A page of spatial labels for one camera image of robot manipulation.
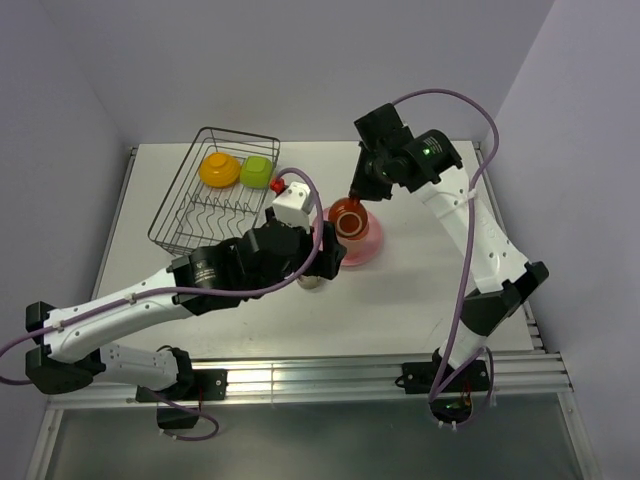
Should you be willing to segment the dark brown ceramic mug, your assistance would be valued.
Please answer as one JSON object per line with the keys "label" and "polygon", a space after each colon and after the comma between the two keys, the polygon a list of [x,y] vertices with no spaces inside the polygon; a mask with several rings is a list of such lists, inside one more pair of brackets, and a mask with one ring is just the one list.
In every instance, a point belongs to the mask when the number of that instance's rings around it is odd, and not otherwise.
{"label": "dark brown ceramic mug", "polygon": [[346,239],[363,237],[369,229],[368,212],[357,197],[343,197],[329,208],[328,219],[337,235]]}

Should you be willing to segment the small grey speckled bowl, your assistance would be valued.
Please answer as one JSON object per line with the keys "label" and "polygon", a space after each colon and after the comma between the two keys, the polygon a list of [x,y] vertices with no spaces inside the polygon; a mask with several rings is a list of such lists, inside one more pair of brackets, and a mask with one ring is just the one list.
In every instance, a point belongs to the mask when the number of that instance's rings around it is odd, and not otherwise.
{"label": "small grey speckled bowl", "polygon": [[322,287],[326,280],[320,276],[301,275],[296,279],[298,285],[304,290],[314,290]]}

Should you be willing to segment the white square bowl green outside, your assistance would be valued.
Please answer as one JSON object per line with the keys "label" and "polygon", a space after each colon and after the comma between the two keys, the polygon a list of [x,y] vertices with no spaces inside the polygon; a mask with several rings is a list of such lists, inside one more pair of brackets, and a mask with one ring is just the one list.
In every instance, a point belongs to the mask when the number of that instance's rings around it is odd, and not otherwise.
{"label": "white square bowl green outside", "polygon": [[269,185],[273,163],[267,157],[248,156],[241,167],[239,182],[252,189],[264,189]]}

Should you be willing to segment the yellow ribbed bowl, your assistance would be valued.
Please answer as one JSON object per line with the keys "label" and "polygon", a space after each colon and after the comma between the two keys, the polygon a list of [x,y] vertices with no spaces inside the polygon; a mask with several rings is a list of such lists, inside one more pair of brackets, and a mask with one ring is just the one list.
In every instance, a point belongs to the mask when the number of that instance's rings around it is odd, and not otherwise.
{"label": "yellow ribbed bowl", "polygon": [[233,186],[239,179],[240,162],[232,155],[215,152],[206,156],[199,167],[199,178],[203,184],[217,189]]}

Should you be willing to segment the pink plastic cup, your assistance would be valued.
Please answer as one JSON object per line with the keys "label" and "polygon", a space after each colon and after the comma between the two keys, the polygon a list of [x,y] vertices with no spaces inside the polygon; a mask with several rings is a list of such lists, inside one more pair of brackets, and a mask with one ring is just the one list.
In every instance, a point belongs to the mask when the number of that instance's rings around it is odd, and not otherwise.
{"label": "pink plastic cup", "polygon": [[347,248],[350,254],[360,251],[366,243],[369,233],[369,222],[362,222],[356,217],[344,217],[337,224],[338,241]]}

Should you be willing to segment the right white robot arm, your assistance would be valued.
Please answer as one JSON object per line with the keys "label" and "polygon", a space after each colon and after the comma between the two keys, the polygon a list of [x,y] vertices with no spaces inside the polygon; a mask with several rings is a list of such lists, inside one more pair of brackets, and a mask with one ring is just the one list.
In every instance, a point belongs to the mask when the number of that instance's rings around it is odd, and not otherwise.
{"label": "right white robot arm", "polygon": [[441,223],[463,256],[451,330],[432,368],[438,386],[455,389],[466,379],[473,355],[548,279],[549,270],[509,240],[444,133],[414,135],[390,103],[357,119],[355,128],[360,155],[350,195],[382,201],[391,198],[393,186],[406,189]]}

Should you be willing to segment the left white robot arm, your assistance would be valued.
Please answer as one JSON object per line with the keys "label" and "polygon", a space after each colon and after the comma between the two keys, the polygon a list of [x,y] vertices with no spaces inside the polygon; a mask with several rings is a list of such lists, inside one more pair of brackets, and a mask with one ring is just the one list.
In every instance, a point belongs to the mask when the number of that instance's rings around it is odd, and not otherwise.
{"label": "left white robot arm", "polygon": [[199,247],[101,299],[61,309],[36,302],[26,310],[26,327],[37,345],[25,355],[25,374],[47,395],[101,381],[183,399],[196,387],[186,351],[139,350],[120,345],[120,339],[161,323],[236,308],[300,276],[332,280],[345,255],[331,222],[305,229],[271,218],[241,237]]}

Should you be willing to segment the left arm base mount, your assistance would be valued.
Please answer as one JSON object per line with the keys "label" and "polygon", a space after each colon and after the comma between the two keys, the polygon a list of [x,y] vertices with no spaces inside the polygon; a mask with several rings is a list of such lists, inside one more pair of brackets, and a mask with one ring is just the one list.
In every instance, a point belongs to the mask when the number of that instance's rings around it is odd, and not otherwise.
{"label": "left arm base mount", "polygon": [[205,401],[222,401],[226,396],[228,371],[225,369],[194,370],[193,378],[185,386],[178,384],[160,392],[137,387],[137,403],[160,403],[156,410],[156,423],[163,430],[190,430],[196,426],[199,416],[186,413],[157,399],[157,396],[173,403],[196,402],[196,410],[201,411]]}

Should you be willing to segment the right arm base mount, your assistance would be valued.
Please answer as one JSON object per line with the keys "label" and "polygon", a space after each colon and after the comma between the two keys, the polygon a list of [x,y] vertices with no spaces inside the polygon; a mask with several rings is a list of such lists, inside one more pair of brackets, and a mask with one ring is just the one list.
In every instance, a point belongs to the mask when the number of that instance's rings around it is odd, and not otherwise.
{"label": "right arm base mount", "polygon": [[[428,394],[437,373],[434,361],[406,362],[401,365],[401,375],[394,381],[408,395]],[[474,360],[447,386],[445,393],[486,392],[490,386],[489,372],[483,360]]]}

